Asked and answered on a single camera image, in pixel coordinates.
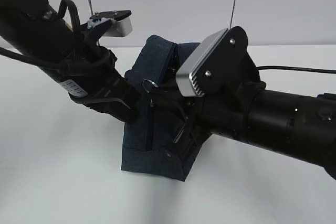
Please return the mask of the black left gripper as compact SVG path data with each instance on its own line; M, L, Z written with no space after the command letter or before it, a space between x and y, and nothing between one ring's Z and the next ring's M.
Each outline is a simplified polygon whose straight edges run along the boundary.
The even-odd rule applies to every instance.
M94 60L70 59L69 73L83 81L80 86L88 94L82 98L71 94L70 98L96 112L133 123L138 114L139 91L116 70L116 60L114 53L107 48L100 48Z

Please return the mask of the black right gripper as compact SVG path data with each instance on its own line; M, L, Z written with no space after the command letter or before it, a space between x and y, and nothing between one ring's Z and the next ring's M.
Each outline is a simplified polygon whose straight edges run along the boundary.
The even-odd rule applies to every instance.
M174 82L152 88L149 95L154 105L173 113L182 121L181 130L167 150L173 157L186 161L211 136L199 119L204 98L182 96Z

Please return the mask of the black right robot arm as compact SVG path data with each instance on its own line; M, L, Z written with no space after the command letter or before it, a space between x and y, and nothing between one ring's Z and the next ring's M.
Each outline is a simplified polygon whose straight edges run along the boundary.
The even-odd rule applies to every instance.
M213 134L263 148L324 168L335 176L335 95L316 97L266 89L249 55L235 68L235 85L202 97L184 97L177 83L154 88L154 103L184 126L166 147L184 162Z

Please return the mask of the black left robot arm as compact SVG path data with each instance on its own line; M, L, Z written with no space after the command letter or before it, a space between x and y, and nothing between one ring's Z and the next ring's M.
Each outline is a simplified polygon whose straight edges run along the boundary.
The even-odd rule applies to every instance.
M127 36L130 16L99 12L81 23L72 0L61 0L58 10L48 0L1 0L1 37L15 48L1 55L38 67L73 102L132 123L140 93L117 71L115 54L98 44L103 36Z

